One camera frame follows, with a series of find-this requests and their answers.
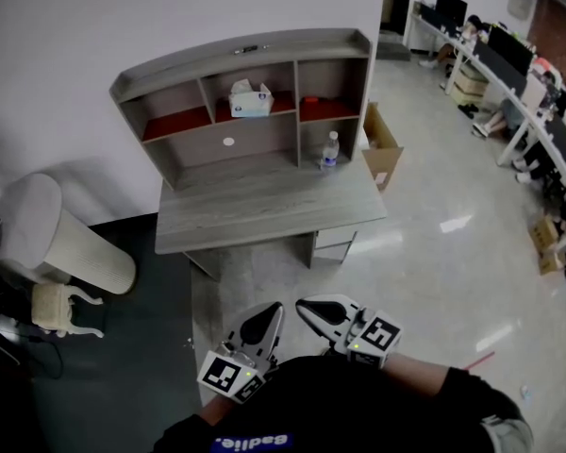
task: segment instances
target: power cord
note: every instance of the power cord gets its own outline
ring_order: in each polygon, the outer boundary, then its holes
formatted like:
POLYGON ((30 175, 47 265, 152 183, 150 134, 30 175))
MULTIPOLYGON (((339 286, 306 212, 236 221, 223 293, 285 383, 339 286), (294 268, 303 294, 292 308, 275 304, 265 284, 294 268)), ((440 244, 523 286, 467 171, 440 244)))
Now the power cord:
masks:
POLYGON ((58 366, 58 373, 57 373, 56 375, 51 375, 51 374, 49 374, 48 369, 46 369, 46 366, 45 366, 41 361, 39 361, 38 359, 36 359, 36 358, 31 354, 31 352, 27 351, 27 353, 29 354, 29 358, 32 359, 34 362, 36 362, 36 363, 40 366, 40 368, 43 370, 43 372, 44 372, 49 378, 54 379, 54 380, 59 380, 59 379, 61 379, 61 378, 63 377, 63 373, 65 372, 65 364, 64 364, 64 362, 63 362, 63 358, 62 358, 61 355, 60 355, 60 351, 58 350, 58 347, 57 347, 57 345, 56 345, 55 343, 51 343, 50 341, 45 341, 42 337, 39 337, 39 336, 27 336, 27 335, 24 335, 24 334, 19 334, 18 332, 12 332, 12 331, 10 331, 10 330, 5 330, 5 329, 2 329, 2 328, 0 328, 0 332, 4 332, 4 333, 7 333, 7 334, 14 334, 14 335, 16 335, 16 336, 23 337, 23 338, 25 338, 25 339, 28 339, 28 340, 29 340, 31 343, 33 343, 33 344, 42 344, 42 343, 44 343, 44 344, 50 344, 50 345, 52 345, 53 348, 55 349, 55 353, 57 354, 57 357, 58 357, 58 364, 59 364, 59 366, 58 366))

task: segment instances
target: tissue box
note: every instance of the tissue box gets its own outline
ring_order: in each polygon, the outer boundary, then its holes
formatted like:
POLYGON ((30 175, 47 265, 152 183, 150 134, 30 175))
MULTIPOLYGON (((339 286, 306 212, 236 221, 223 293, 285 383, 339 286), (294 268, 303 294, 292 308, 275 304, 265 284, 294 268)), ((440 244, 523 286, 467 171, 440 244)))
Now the tissue box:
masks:
POLYGON ((268 116, 274 101, 264 84, 260 84, 259 92, 255 92, 248 79, 235 82, 228 96, 230 115, 233 117, 268 116))
POLYGON ((539 253, 544 253, 558 242, 558 231, 551 216, 544 216, 530 230, 530 239, 539 253))

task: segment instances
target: wooden shelf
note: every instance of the wooden shelf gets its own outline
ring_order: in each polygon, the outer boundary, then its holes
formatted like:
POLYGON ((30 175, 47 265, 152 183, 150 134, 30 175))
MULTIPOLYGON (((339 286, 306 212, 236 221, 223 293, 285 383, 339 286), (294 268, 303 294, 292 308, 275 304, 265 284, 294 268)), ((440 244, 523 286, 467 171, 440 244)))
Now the wooden shelf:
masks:
POLYGON ((211 125, 211 120, 205 106, 175 112, 149 121, 144 130, 142 142, 149 143, 177 132, 209 125, 211 125))
POLYGON ((238 69, 256 67, 259 65, 274 64, 297 60, 314 59, 368 59, 368 41, 360 42, 289 42, 272 45, 267 49, 259 49, 247 54, 217 55, 204 59, 188 62, 185 53, 181 51, 160 60, 167 59, 168 64, 163 64, 163 69, 148 75, 135 72, 134 75, 124 78, 119 82, 116 90, 118 102, 129 101, 150 92, 166 89, 181 82, 193 80, 199 77, 231 72, 238 69))
MULTIPOLYGON (((293 95, 290 91, 284 92, 273 92, 273 97, 275 101, 273 102, 273 107, 271 108, 271 113, 273 114, 283 114, 285 112, 294 112, 295 105, 293 104, 293 95)), ((235 119, 247 119, 238 118, 230 115, 230 106, 227 99, 219 100, 216 103, 216 123, 225 123, 226 121, 233 121, 235 119)))
POLYGON ((358 113, 354 112, 340 99, 320 100, 315 103, 300 103, 301 123, 353 118, 358 118, 358 113))

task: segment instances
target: plastic bottle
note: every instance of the plastic bottle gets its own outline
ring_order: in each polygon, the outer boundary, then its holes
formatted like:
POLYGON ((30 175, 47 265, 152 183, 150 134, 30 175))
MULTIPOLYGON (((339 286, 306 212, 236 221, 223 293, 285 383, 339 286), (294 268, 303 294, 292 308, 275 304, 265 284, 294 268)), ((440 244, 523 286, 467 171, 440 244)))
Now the plastic bottle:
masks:
POLYGON ((329 139, 323 148, 323 155, 321 157, 321 169, 333 169, 338 160, 338 153, 340 152, 340 143, 338 142, 338 133, 331 131, 329 139))

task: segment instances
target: gray wood desk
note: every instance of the gray wood desk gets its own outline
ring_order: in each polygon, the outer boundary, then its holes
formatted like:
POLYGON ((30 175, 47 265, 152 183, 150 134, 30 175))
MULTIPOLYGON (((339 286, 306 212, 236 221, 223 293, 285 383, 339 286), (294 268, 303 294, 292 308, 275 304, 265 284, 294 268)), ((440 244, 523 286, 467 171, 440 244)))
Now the gray wood desk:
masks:
MULTIPOLYGON (((361 153, 331 172, 311 157, 295 167, 280 153, 218 161, 189 169, 175 191, 164 184, 156 253, 257 243, 385 217, 361 153)), ((333 240, 325 246, 337 245, 333 240)), ((351 242, 343 242, 346 249, 351 242)))

